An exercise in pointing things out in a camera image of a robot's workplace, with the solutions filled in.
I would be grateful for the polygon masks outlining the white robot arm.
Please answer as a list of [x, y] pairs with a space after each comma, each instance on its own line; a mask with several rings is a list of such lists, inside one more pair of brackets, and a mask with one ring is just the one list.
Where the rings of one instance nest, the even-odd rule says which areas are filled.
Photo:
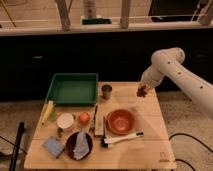
[[178, 47], [154, 52], [151, 66], [141, 76], [137, 95], [147, 95], [168, 77], [213, 119], [213, 84], [187, 70], [182, 65], [184, 60], [185, 53]]

